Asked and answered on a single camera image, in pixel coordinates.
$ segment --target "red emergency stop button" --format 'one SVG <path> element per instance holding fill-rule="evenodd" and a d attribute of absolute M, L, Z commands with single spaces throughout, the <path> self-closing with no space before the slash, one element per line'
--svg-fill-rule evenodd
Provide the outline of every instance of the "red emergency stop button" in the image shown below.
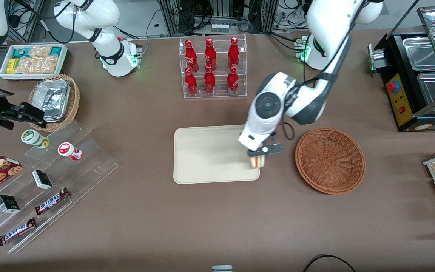
<path fill-rule="evenodd" d="M 400 83 L 399 81 L 394 81 L 391 82 L 389 84 L 387 84 L 387 91 L 391 92 L 391 93 L 397 93 L 400 89 Z"/>

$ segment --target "white container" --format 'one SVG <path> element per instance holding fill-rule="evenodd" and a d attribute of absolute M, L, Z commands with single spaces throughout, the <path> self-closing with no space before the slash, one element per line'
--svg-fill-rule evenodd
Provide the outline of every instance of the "white container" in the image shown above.
<path fill-rule="evenodd" d="M 38 131 L 33 129 L 24 131 L 23 134 L 21 134 L 21 141 L 40 149 L 47 148 L 50 145 L 50 140 L 48 138 L 41 136 Z"/>
<path fill-rule="evenodd" d="M 69 157 L 70 159 L 77 161 L 80 158 L 82 158 L 82 151 L 78 150 L 74 145 L 71 143 L 62 143 L 58 147 L 58 153 L 62 155 L 63 157 Z"/>
<path fill-rule="evenodd" d="M 12 58 L 14 50 L 22 48 L 31 48 L 33 46 L 51 46 L 54 48 L 62 48 L 60 55 L 58 57 L 57 67 L 53 74 L 7 74 L 6 69 L 8 67 L 9 60 Z M 11 45 L 6 52 L 5 60 L 0 69 L 0 77 L 6 80 L 29 80 L 29 79 L 46 79 L 50 76 L 57 76 L 62 71 L 63 63 L 65 62 L 65 57 L 68 49 L 65 45 L 60 43 L 36 43 L 32 45 Z"/>

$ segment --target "bottle cap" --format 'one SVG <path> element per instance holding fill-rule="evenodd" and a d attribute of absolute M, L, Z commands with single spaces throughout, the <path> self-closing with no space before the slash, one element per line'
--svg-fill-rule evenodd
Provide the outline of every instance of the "bottle cap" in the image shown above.
<path fill-rule="evenodd" d="M 186 45 L 186 48 L 192 48 L 192 42 L 190 40 L 186 40 L 184 44 Z"/>

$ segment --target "small black box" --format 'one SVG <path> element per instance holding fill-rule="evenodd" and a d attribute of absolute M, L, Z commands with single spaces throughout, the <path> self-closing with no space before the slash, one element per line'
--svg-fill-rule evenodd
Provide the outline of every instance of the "small black box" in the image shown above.
<path fill-rule="evenodd" d="M 13 196 L 0 195 L 0 209 L 5 213 L 19 212 L 18 203 L 16 203 Z"/>
<path fill-rule="evenodd" d="M 38 186 L 39 188 L 49 190 L 51 189 L 51 186 L 53 186 L 50 179 L 48 178 L 48 175 L 45 172 L 41 170 L 35 170 L 31 172 L 31 174 L 33 174 L 33 179 L 36 182 L 36 186 Z"/>

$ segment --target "aluminum foil container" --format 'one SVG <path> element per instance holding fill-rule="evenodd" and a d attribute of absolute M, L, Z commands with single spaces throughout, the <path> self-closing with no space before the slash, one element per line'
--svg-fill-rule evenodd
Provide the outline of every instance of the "aluminum foil container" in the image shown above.
<path fill-rule="evenodd" d="M 65 119 L 71 84 L 58 79 L 38 83 L 31 105 L 43 110 L 47 122 L 61 122 Z"/>

